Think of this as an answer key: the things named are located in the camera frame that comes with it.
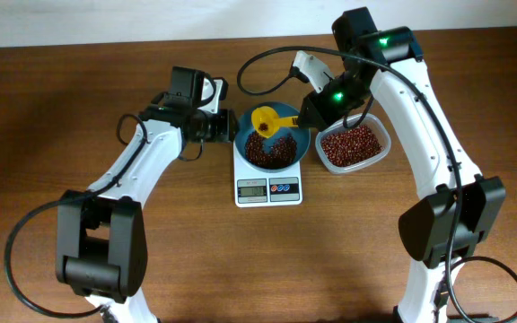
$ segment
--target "bowl of beans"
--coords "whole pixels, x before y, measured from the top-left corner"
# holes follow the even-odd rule
[[[256,108],[273,108],[280,118],[298,116],[297,109],[282,102],[265,102],[249,109],[239,118],[239,132],[234,138],[234,149],[254,169],[273,173],[287,170],[306,154],[311,144],[309,129],[281,127],[266,139],[252,126],[250,116]]]
[[[354,124],[362,114],[348,117]],[[390,151],[390,136],[381,121],[367,114],[356,128],[346,129],[342,119],[316,136],[316,151],[333,174],[344,174],[370,166]]]

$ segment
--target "bowl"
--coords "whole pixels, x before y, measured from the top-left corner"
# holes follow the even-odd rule
[[[309,146],[311,145],[311,131],[309,129],[300,129],[296,127],[281,127],[275,135],[271,136],[268,139],[265,139],[265,147],[272,146],[276,140],[290,134],[296,141],[296,156],[294,157],[293,163],[284,168],[275,170],[264,169],[254,165],[252,162],[247,160],[247,152],[245,150],[245,145],[247,143],[249,135],[255,132],[255,128],[252,126],[252,122],[250,120],[252,111],[262,106],[269,106],[273,108],[276,111],[276,113],[278,113],[278,116],[280,118],[298,116],[299,113],[297,109],[282,102],[264,102],[252,107],[251,109],[247,110],[247,112],[245,112],[245,114],[243,114],[241,118],[239,118],[239,132],[234,137],[234,149],[236,149],[239,152],[239,155],[243,157],[244,161],[255,170],[260,170],[267,173],[276,173],[288,170],[289,168],[291,168],[291,166],[299,162],[300,159],[302,159],[302,157],[304,157],[306,152],[309,150]]]
[[[353,115],[348,117],[348,124],[352,125],[362,116],[361,114]],[[348,129],[345,129],[342,126],[342,119],[335,122],[332,126],[328,127],[326,130],[319,132],[319,134],[316,136],[316,151],[319,154],[320,159],[322,160],[322,163],[324,166],[329,169],[329,171],[333,174],[346,174],[351,171],[355,170],[361,170],[364,167],[368,167],[382,158],[386,157],[388,152],[390,151],[391,141],[390,136],[388,135],[388,132],[382,125],[381,121],[375,117],[374,115],[368,113],[366,114],[366,117],[364,118],[361,125],[367,125],[374,135],[376,135],[376,139],[378,139],[378,143],[382,146],[382,151],[378,154],[375,154],[373,157],[360,161],[358,163],[346,166],[346,167],[338,167],[332,162],[329,161],[329,158],[327,158],[327,155],[322,150],[322,145],[320,142],[322,139],[324,139],[327,135],[334,135],[339,134],[348,131]]]

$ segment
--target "blue bowl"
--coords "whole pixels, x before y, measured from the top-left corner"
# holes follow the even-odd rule
[[[254,168],[255,170],[260,170],[268,173],[276,173],[283,170],[287,170],[291,166],[295,165],[300,159],[302,159],[302,157],[304,157],[306,152],[309,150],[309,146],[311,145],[311,131],[309,129],[281,127],[275,135],[265,140],[265,152],[269,153],[269,151],[267,150],[269,149],[268,147],[272,146],[278,138],[287,136],[289,134],[294,138],[294,140],[296,141],[296,156],[294,157],[293,163],[288,165],[287,167],[276,170],[268,170],[252,164],[252,162],[247,160],[247,153],[244,149],[244,146],[247,143],[250,134],[252,134],[255,131],[255,128],[252,126],[252,122],[250,121],[250,115],[252,114],[252,111],[254,111],[254,109],[260,108],[262,106],[271,107],[276,111],[276,113],[278,113],[278,116],[280,118],[298,116],[298,110],[289,106],[288,104],[282,102],[260,103],[254,106],[252,109],[248,110],[239,119],[239,133],[234,137],[234,145],[236,146],[236,150],[239,151],[239,154],[242,157],[244,157],[244,160],[250,165],[250,167]]]

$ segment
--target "white wall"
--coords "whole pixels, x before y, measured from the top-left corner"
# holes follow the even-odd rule
[[[0,0],[0,47],[327,34],[360,6],[381,30],[517,25],[517,0]]]

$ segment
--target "yellow scoop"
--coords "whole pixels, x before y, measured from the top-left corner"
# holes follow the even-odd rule
[[[298,116],[280,118],[274,109],[267,106],[254,109],[250,121],[258,134],[265,138],[276,134],[280,127],[298,127]]]

